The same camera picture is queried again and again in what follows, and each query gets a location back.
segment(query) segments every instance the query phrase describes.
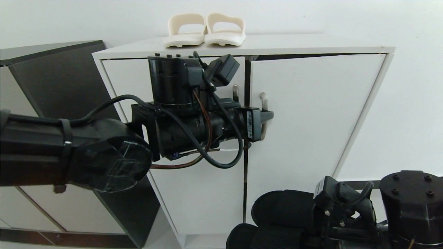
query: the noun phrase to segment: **white cabinet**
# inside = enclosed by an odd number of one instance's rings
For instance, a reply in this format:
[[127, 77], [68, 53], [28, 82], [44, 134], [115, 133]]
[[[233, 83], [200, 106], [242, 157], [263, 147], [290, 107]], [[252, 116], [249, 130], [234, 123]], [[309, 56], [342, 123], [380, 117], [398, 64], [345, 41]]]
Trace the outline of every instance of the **white cabinet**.
[[[244, 161], [222, 170], [206, 161], [179, 170], [150, 170], [148, 178], [181, 246], [224, 248], [231, 229], [250, 219], [250, 208], [272, 190], [313, 191], [325, 175], [339, 172], [392, 59], [393, 47], [330, 35], [248, 35], [239, 47], [167, 48], [152, 38], [93, 54], [114, 97], [133, 94], [152, 101], [147, 56], [191, 55], [206, 62], [232, 54], [240, 69], [216, 94], [232, 97], [240, 88], [241, 104], [261, 107], [269, 96], [274, 119], [263, 141], [249, 149]], [[131, 120], [131, 104], [116, 104], [122, 121]], [[235, 141], [222, 148], [236, 148]], [[213, 152], [229, 162], [236, 152]], [[157, 163], [179, 164], [195, 157]]]
[[252, 106], [265, 92], [275, 113], [248, 156], [247, 222], [254, 201], [273, 190], [312, 192], [332, 175], [372, 89], [384, 54], [255, 61]]
[[[206, 63], [215, 58], [203, 58]], [[227, 87], [217, 88], [220, 97], [233, 97], [232, 86], [238, 85], [240, 102], [244, 104], [245, 58], [236, 57], [240, 69]], [[153, 101], [147, 59], [103, 61], [110, 83], [116, 95], [134, 94], [144, 101]], [[131, 120], [131, 104], [121, 103], [126, 118]], [[221, 144], [221, 148], [237, 148], [236, 141]], [[236, 151], [212, 152], [219, 162], [228, 163]], [[176, 165], [189, 162], [197, 156], [169, 161], [161, 159], [157, 164]], [[178, 170], [151, 170], [153, 181], [161, 193], [164, 209], [178, 234], [223, 234], [243, 222], [243, 158], [234, 167], [223, 170], [205, 160]]]
[[70, 184], [63, 194], [54, 193], [51, 185], [21, 188], [68, 232], [124, 234], [91, 190]]
[[0, 225], [41, 231], [60, 231], [16, 187], [0, 187]]

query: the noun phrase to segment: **white label sticker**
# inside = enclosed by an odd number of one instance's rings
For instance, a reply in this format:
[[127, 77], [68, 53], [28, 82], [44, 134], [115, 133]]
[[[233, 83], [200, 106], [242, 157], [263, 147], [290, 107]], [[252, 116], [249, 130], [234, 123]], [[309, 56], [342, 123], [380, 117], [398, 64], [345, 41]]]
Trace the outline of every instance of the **white label sticker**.
[[323, 190], [324, 185], [325, 185], [325, 178], [323, 178], [319, 183], [317, 183], [317, 186], [315, 187], [314, 191], [314, 198], [320, 194], [320, 192]]
[[248, 122], [248, 138], [252, 139], [252, 112], [247, 112], [246, 119]]

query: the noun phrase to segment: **door handle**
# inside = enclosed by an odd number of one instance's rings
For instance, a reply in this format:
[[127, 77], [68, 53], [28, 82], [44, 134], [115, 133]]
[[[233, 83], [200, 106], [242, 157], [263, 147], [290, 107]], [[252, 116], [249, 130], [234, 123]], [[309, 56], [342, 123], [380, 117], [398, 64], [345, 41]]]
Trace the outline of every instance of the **door handle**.
[[[268, 95], [266, 93], [260, 93], [260, 99], [261, 99], [261, 110], [262, 111], [268, 111]], [[261, 139], [264, 140], [264, 137], [266, 136], [266, 130], [268, 129], [267, 122], [263, 123], [261, 125]]]
[[239, 89], [238, 89], [238, 85], [234, 85], [232, 87], [232, 100], [234, 100], [235, 102], [239, 102]]

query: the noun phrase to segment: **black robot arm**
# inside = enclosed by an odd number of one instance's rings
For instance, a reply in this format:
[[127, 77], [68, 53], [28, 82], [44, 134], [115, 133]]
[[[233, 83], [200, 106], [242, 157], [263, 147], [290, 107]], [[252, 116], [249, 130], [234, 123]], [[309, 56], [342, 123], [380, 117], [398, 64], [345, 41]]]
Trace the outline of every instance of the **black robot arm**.
[[[243, 139], [248, 146], [259, 141], [261, 124], [272, 119], [273, 112], [241, 107], [215, 94], [216, 87], [228, 85], [238, 69], [233, 56], [206, 65], [194, 55], [148, 57], [153, 102], [118, 96], [78, 120], [27, 117], [2, 110], [0, 186], [53, 184], [59, 193], [72, 183], [115, 192], [137, 184], [150, 168], [184, 168], [202, 159], [219, 168], [235, 165], [243, 152]], [[93, 118], [127, 99], [136, 102], [132, 122]], [[149, 144], [143, 139], [143, 125]], [[227, 164], [212, 159], [208, 152], [231, 139], [239, 144], [235, 159]], [[152, 164], [160, 155], [175, 160], [193, 153], [200, 156], [186, 164]]]

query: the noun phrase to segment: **black cable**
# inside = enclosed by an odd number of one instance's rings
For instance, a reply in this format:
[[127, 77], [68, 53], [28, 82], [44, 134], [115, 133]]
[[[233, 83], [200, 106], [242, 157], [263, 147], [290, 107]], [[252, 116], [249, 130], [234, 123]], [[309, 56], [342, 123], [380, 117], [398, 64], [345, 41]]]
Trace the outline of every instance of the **black cable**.
[[350, 200], [346, 204], [343, 205], [343, 208], [348, 209], [353, 206], [355, 206], [357, 203], [361, 202], [362, 200], [366, 199], [368, 195], [371, 193], [372, 189], [374, 188], [373, 182], [367, 182], [365, 185], [365, 188], [361, 191], [361, 193], [354, 199]]
[[206, 83], [206, 86], [208, 88], [208, 92], [209, 95], [211, 95], [212, 99], [214, 99], [215, 104], [218, 106], [218, 108], [221, 110], [221, 112], [223, 113], [223, 115], [225, 115], [225, 117], [228, 119], [229, 123], [232, 125], [232, 127], [234, 128], [235, 134], [237, 136], [237, 140], [238, 140], [238, 152], [237, 152], [237, 156], [234, 158], [234, 160], [230, 163], [219, 163], [215, 160], [213, 160], [210, 156], [208, 156], [210, 158], [211, 161], [209, 161], [208, 159], [205, 159], [212, 165], [214, 165], [217, 168], [230, 168], [232, 166], [234, 166], [235, 164], [238, 163], [238, 161], [241, 158], [241, 155], [243, 154], [243, 139], [241, 137], [241, 133], [240, 130], [238, 129], [237, 125], [234, 123], [234, 120], [232, 120], [232, 118], [229, 116], [228, 112], [225, 110], [225, 108], [222, 106], [222, 104], [220, 103], [220, 101], [218, 100], [218, 98], [215, 96], [214, 92], [211, 91], [211, 83], [206, 79], [206, 76], [204, 74], [204, 72], [202, 73], [203, 75], [203, 81]]
[[[96, 107], [94, 110], [89, 112], [86, 116], [84, 116], [81, 119], [73, 119], [70, 120], [71, 126], [81, 126], [85, 125], [88, 122], [91, 121], [92, 117], [99, 113], [100, 111], [104, 110], [106, 107], [115, 104], [119, 101], [125, 100], [125, 99], [133, 99], [132, 97], [136, 97], [134, 95], [121, 95], [118, 97], [115, 97], [113, 99], [107, 100], [106, 102], [102, 103], [98, 107]], [[59, 119], [53, 119], [53, 118], [44, 118], [44, 117], [28, 117], [23, 115], [17, 115], [17, 114], [11, 114], [9, 116], [9, 120], [16, 121], [16, 122], [22, 122], [22, 123], [28, 123], [28, 124], [39, 124], [39, 125], [52, 125], [52, 126], [62, 126], [62, 122]]]

